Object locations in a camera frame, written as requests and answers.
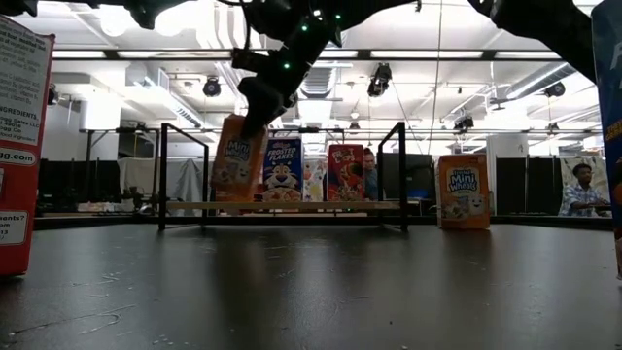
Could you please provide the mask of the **black monitor screen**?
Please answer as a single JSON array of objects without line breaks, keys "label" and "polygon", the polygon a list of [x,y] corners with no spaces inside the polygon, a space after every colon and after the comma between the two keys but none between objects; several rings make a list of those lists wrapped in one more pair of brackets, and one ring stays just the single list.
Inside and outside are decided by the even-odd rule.
[{"label": "black monitor screen", "polygon": [[429,155],[405,155],[405,189],[399,188],[401,172],[399,171],[399,153],[384,153],[382,163],[382,187],[386,199],[398,200],[402,193],[408,199],[431,199],[432,185],[432,157]]}]

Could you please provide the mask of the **silver ventilation duct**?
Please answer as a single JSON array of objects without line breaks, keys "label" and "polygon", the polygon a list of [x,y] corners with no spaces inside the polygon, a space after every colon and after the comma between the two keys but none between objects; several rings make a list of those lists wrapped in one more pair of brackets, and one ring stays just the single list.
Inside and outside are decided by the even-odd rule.
[{"label": "silver ventilation duct", "polygon": [[335,68],[312,68],[299,87],[299,96],[307,99],[326,99],[335,86]]}]

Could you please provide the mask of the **black partition panel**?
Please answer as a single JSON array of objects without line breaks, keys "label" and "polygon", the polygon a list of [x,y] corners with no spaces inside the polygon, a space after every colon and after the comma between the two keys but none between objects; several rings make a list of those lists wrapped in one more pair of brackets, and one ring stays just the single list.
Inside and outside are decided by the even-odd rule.
[{"label": "black partition panel", "polygon": [[121,198],[115,160],[48,160],[39,167],[38,200],[54,205],[115,201]]},{"label": "black partition panel", "polygon": [[559,214],[563,190],[559,158],[497,158],[496,171],[498,215]]}]

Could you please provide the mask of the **black metal table frame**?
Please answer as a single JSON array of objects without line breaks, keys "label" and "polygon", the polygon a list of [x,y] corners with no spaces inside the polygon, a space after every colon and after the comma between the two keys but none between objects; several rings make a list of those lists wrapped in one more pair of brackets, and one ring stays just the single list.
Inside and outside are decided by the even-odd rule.
[{"label": "black metal table frame", "polygon": [[[238,216],[238,217],[167,217],[167,225],[200,226],[397,226],[400,217],[365,216]],[[41,217],[34,221],[35,230],[90,228],[113,225],[158,225],[158,217],[144,216],[82,216]],[[492,216],[491,225],[516,225],[552,228],[613,229],[611,218],[578,218],[553,216]]]}]

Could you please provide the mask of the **black overhead crossbar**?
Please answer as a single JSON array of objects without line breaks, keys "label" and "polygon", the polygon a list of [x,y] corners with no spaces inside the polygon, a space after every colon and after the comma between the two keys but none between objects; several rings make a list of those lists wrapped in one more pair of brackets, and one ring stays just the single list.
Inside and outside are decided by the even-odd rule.
[{"label": "black overhead crossbar", "polygon": [[[215,58],[122,58],[118,56],[118,51],[230,51],[230,58],[234,54],[234,50],[228,49],[201,49],[201,50],[113,50],[113,49],[105,49],[105,50],[61,50],[61,51],[103,51],[106,54],[105,58],[98,59],[86,59],[86,58],[72,58],[72,59],[59,59],[53,58],[54,60],[69,60],[69,61],[78,61],[78,60],[87,60],[87,61],[102,61],[102,60],[111,60],[111,61],[160,61],[160,60],[171,60],[171,61],[198,61],[198,60],[208,60],[208,61],[224,61],[227,59],[215,59]],[[335,60],[335,61],[371,61],[371,60],[385,60],[385,61],[432,61],[432,60],[440,60],[440,61],[534,61],[534,62],[555,62],[562,61],[562,59],[507,59],[507,58],[496,58],[497,51],[508,51],[508,50],[370,50],[370,49],[358,49],[358,50],[350,50],[357,51],[358,56],[353,58],[338,58],[338,59],[327,59],[320,58],[320,60]],[[478,58],[374,58],[370,56],[371,51],[482,51],[483,54]]]}]

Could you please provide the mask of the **black frame wooden shelf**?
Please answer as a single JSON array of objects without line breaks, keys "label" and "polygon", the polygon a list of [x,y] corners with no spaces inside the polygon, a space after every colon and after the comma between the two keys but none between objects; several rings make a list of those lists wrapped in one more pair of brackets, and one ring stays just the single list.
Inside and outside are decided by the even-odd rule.
[{"label": "black frame wooden shelf", "polygon": [[158,146],[159,230],[168,225],[200,226],[392,226],[408,231],[408,199],[403,192],[398,200],[386,200],[383,194],[376,201],[334,202],[221,202],[209,187],[209,165],[205,164],[200,179],[199,202],[169,201],[166,195],[168,168],[168,134],[179,133],[204,148],[203,159],[209,156],[207,144],[181,128],[163,123],[156,132]]}]

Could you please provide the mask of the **red Froot Loops cereal box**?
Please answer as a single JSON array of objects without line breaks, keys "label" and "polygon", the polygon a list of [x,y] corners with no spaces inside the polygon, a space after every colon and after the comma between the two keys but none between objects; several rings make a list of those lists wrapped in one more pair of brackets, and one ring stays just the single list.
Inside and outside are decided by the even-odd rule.
[{"label": "red Froot Loops cereal box", "polygon": [[328,201],[363,201],[363,146],[335,144],[328,147]]},{"label": "red Froot Loops cereal box", "polygon": [[29,266],[54,42],[0,15],[0,278]]}]

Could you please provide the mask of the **blue Frosted Flakes cereal box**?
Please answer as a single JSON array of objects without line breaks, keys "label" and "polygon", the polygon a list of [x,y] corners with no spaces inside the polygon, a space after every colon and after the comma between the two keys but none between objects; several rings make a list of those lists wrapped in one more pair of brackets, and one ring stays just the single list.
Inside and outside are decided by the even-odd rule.
[{"label": "blue Frosted Flakes cereal box", "polygon": [[622,280],[622,0],[603,0],[591,16],[617,278]]},{"label": "blue Frosted Flakes cereal box", "polygon": [[269,139],[263,161],[262,200],[300,202],[302,175],[301,139]]}]

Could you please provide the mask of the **orange Mini Wheats cereal box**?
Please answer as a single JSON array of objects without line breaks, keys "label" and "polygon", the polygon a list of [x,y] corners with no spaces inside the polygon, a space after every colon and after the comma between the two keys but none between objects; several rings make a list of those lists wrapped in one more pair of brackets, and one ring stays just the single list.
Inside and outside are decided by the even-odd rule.
[{"label": "orange Mini Wheats cereal box", "polygon": [[490,192],[482,154],[441,156],[435,168],[437,224],[442,229],[488,229]]},{"label": "orange Mini Wheats cereal box", "polygon": [[263,166],[267,132],[241,136],[245,118],[231,114],[223,129],[212,165],[211,187],[217,201],[252,202]]}]

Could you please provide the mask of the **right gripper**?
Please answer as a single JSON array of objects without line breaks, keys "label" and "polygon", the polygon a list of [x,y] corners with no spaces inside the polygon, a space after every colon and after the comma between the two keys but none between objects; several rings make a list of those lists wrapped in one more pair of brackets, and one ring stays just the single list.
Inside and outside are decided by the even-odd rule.
[{"label": "right gripper", "polygon": [[296,92],[314,63],[307,46],[268,51],[264,83],[269,105],[251,105],[242,126],[242,137],[252,138],[292,107]]}]

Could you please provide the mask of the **grey diagonal ceiling duct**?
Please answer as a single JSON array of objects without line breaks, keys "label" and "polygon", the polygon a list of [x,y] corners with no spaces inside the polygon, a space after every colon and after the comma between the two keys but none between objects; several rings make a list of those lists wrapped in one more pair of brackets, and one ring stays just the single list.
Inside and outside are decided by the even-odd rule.
[{"label": "grey diagonal ceiling duct", "polygon": [[526,78],[510,85],[505,91],[504,97],[507,100],[524,98],[548,88],[574,73],[576,73],[576,69],[568,63],[548,63],[535,70]]}]

